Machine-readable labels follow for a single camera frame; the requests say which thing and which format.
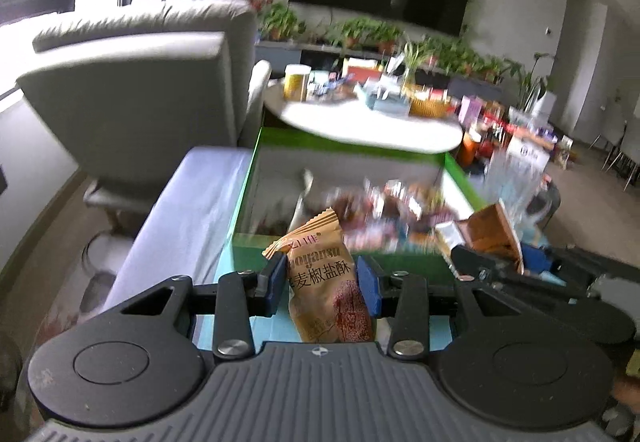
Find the plant pot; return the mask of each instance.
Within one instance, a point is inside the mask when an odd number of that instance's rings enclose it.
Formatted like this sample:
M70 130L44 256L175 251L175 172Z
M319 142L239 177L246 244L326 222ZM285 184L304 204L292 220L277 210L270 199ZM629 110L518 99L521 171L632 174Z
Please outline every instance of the plant pot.
M427 68L436 68L438 66L438 57L434 54L431 54L430 57L427 58L427 61L424 62Z
M345 48L354 48L359 43L360 40L358 38L345 38L342 42Z
M498 77L498 73L494 69L482 71L483 79L488 83L494 83Z
M402 86L400 87L400 93L404 97L409 97L413 95L415 91L415 71L416 67L406 67L404 69L404 74L402 74Z
M380 54L393 54L396 48L395 40L387 40L386 42L378 42L378 52Z
M271 29L269 38L271 38L274 42L284 42L289 38L289 34L285 34L284 32L282 32L282 29Z

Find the basket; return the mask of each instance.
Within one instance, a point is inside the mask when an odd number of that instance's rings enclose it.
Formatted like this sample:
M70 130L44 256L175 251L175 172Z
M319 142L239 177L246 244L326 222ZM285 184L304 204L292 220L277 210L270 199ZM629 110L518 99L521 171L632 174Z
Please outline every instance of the basket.
M415 96L409 96L411 101L411 109L409 115L417 115L418 117L434 117L440 119L447 115L449 104L444 101L427 100L423 101Z

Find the yellow container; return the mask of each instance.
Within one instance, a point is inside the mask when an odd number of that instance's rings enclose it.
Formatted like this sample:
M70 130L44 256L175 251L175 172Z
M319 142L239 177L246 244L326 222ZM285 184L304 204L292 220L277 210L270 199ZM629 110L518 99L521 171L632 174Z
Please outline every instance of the yellow container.
M311 67L308 65L287 65L284 71L284 98L306 101L306 85L310 74Z

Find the metal screw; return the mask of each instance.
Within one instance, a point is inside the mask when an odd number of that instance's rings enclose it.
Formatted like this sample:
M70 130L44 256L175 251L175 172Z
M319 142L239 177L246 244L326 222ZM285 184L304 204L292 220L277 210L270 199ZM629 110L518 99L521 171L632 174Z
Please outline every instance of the metal screw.
M424 345L415 339L405 339L394 345L394 352L399 356L419 356L424 353Z
M249 351L249 345L241 339L228 339L218 345L223 356L242 356Z

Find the blue gripper pad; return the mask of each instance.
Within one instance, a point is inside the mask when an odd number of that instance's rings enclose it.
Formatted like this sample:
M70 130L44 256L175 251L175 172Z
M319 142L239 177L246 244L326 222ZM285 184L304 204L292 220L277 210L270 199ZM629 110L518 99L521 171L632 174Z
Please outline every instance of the blue gripper pad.
M280 302L280 298L282 296L282 289L284 288L284 284L287 281L287 255L283 253L276 253L274 255L279 256L280 259L276 262L276 267L273 269L271 273L271 277L269 278L269 287L267 291L267 295L265 296L265 300L269 304L269 310L271 315L276 313L278 309L278 303Z
M546 257L542 249L523 242L520 244L520 247L522 248L522 260L525 269L529 269L537 275L551 270L552 262Z
M382 296L380 296L380 286L378 285L378 275L369 266L363 257L356 260L356 277L358 286L367 310L372 317L380 317L382 313Z

